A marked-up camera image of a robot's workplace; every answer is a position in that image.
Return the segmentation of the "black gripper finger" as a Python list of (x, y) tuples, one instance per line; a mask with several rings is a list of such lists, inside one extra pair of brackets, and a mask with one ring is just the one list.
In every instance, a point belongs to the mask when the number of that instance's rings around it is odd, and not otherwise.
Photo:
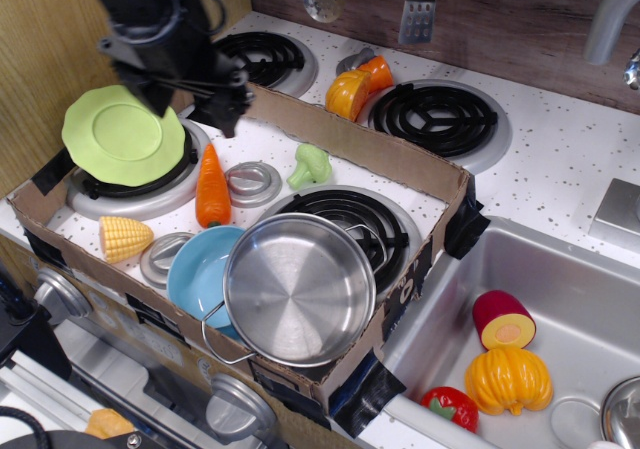
[(239, 84), (203, 84), (199, 121), (219, 129), (226, 138), (235, 136), (239, 119), (251, 107), (254, 94), (246, 81)]
[(143, 105), (163, 117), (173, 98), (173, 90), (156, 82), (128, 83), (128, 90)]

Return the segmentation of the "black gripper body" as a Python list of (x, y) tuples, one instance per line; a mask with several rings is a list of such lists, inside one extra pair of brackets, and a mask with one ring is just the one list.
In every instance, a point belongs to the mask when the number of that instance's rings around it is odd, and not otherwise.
[(102, 0), (111, 33), (98, 49), (110, 57), (122, 83), (156, 82), (190, 93), (199, 110), (203, 84), (248, 82), (247, 73), (214, 47), (226, 25), (219, 0), (211, 22), (202, 0)]

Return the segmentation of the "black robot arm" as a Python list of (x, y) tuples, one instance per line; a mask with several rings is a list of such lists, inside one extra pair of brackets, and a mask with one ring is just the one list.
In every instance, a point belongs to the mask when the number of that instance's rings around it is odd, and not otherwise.
[(158, 116), (176, 92), (186, 92), (194, 100), (195, 121), (234, 137), (254, 96), (247, 71), (213, 40), (224, 28), (226, 10), (212, 24), (204, 0), (99, 1), (110, 33), (98, 48), (129, 92)]

